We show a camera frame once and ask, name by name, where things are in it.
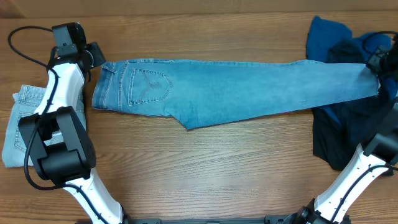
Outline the medium blue denim jeans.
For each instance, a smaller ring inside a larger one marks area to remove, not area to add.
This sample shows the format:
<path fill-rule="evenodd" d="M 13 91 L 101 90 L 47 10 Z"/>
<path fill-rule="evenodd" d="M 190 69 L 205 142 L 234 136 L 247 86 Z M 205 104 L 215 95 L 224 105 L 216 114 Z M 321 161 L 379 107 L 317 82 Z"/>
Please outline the medium blue denim jeans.
<path fill-rule="evenodd" d="M 361 63 L 257 63 L 136 59 L 106 62 L 93 107 L 171 116 L 195 129 L 374 96 Z"/>

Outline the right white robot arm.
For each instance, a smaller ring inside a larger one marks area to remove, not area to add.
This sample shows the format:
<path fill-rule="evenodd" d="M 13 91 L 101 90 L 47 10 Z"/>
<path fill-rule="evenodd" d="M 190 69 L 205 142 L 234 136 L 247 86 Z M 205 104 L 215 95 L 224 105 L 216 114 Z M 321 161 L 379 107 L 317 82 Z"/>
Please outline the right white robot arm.
<path fill-rule="evenodd" d="M 397 44 L 380 45 L 366 68 L 381 84 L 376 96 L 315 109 L 313 152 L 340 172 L 322 194 L 284 223 L 349 223 L 346 212 L 380 175 L 397 170 Z"/>

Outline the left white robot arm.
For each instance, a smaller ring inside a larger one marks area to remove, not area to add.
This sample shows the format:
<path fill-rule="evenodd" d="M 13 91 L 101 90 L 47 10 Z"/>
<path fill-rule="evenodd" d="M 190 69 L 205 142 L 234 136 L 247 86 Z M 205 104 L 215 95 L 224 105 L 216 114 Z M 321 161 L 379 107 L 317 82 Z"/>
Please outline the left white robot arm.
<path fill-rule="evenodd" d="M 40 105 L 19 120 L 26 145 L 24 174 L 35 189 L 64 189 L 83 207 L 92 223 L 128 223 L 123 206 L 112 198 L 95 166 L 96 154 L 76 113 L 78 97 L 91 69 L 104 64 L 97 43 L 88 43 L 77 22 L 53 26 L 55 39 L 49 81 Z"/>

